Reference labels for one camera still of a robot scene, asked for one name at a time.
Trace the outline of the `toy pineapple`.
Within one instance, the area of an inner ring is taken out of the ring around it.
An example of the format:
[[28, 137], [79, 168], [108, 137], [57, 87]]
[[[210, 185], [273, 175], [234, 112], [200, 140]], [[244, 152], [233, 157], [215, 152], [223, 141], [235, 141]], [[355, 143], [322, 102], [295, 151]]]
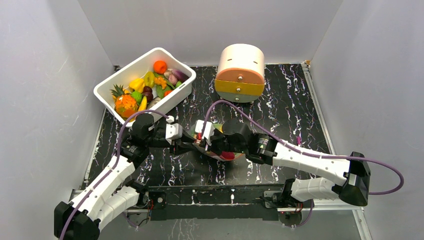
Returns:
[[136, 99], [123, 85], [114, 84], [110, 91], [114, 99], [114, 110], [123, 119], [128, 119], [139, 109]]

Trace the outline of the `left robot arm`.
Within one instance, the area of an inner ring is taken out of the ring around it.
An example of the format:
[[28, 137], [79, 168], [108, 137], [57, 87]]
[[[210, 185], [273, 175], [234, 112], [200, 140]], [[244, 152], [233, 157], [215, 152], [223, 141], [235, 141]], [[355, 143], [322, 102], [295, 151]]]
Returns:
[[[156, 128], [155, 110], [142, 110], [127, 119], [120, 129], [116, 154], [96, 179], [70, 202], [54, 209], [54, 235], [60, 240], [96, 240], [101, 230], [130, 207], [144, 208], [149, 194], [141, 186], [119, 185], [150, 155], [151, 148], [168, 148], [180, 155], [195, 149], [195, 137], [182, 129], [173, 116], [162, 114], [164, 128]], [[128, 136], [125, 128], [132, 120]]]

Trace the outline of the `clear zip top bag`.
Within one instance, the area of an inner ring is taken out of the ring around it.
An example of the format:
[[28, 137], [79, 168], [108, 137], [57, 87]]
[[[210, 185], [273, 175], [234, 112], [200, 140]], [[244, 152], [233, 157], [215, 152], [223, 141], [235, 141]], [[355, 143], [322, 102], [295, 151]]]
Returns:
[[[195, 138], [194, 128], [195, 128], [195, 123], [190, 126], [188, 134]], [[217, 156], [208, 156], [208, 157], [213, 158], [213, 159], [218, 160], [218, 161], [222, 161], [222, 162], [230, 162], [230, 161], [239, 159], [240, 157], [243, 157], [245, 155], [244, 153], [228, 151], [228, 150], [225, 150], [225, 149], [218, 149], [217, 147], [218, 147], [218, 145], [210, 145], [210, 151], [216, 153]], [[220, 158], [220, 155], [221, 155], [222, 152], [233, 152], [235, 154], [235, 159], [230, 160], [230, 161], [223, 161]]]

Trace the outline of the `purple toy sweet potato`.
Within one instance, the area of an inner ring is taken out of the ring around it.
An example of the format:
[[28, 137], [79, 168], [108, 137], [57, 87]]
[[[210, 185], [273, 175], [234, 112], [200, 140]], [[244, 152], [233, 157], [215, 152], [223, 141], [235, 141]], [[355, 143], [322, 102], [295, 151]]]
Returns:
[[219, 156], [223, 161], [232, 161], [235, 159], [235, 154], [233, 152], [223, 151]]

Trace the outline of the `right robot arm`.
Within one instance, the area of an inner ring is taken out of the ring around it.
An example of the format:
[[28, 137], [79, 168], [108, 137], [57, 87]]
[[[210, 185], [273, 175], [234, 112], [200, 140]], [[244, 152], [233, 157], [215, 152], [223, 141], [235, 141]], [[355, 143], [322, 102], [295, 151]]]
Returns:
[[238, 120], [222, 126], [198, 120], [194, 134], [199, 149], [218, 160], [233, 160], [240, 154], [255, 164], [288, 167], [316, 176], [287, 179], [280, 192], [264, 193], [262, 199], [268, 208], [295, 207], [314, 199], [368, 205], [371, 170], [357, 152], [343, 158], [295, 146], [270, 134], [253, 132]]

